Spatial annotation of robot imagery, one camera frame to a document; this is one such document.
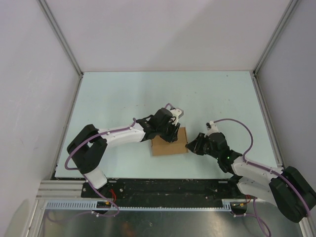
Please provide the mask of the brown cardboard box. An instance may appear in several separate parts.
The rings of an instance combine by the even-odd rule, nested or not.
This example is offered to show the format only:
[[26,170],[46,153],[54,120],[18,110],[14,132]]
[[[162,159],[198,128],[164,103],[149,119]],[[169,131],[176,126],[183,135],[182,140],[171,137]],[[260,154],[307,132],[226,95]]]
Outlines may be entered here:
[[162,138],[152,139],[152,155],[168,156],[188,153],[186,148],[187,132],[185,127],[180,127],[178,131],[178,140],[172,143],[164,141]]

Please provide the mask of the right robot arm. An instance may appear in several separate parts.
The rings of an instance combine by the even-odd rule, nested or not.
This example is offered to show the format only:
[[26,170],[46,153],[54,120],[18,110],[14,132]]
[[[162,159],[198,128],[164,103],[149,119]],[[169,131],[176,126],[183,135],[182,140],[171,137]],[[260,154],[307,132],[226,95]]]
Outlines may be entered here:
[[315,191],[296,168],[277,169],[244,161],[242,154],[230,149],[221,132],[200,133],[186,148],[196,155],[215,158],[225,173],[232,174],[228,193],[233,198],[243,194],[260,198],[294,223],[307,217],[316,205]]

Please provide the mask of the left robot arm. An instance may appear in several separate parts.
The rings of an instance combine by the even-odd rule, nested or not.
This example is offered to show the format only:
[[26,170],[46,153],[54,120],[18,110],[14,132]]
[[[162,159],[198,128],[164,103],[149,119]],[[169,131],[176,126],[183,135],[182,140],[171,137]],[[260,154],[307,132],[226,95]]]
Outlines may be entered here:
[[180,128],[179,118],[184,114],[180,108],[167,104],[154,115],[133,119],[133,123],[113,129],[97,129],[86,125],[68,145],[69,154],[65,162],[67,170],[78,170],[92,186],[92,192],[102,198],[108,194],[108,179],[99,168],[99,163],[107,148],[152,140],[159,136],[162,140],[177,141]]

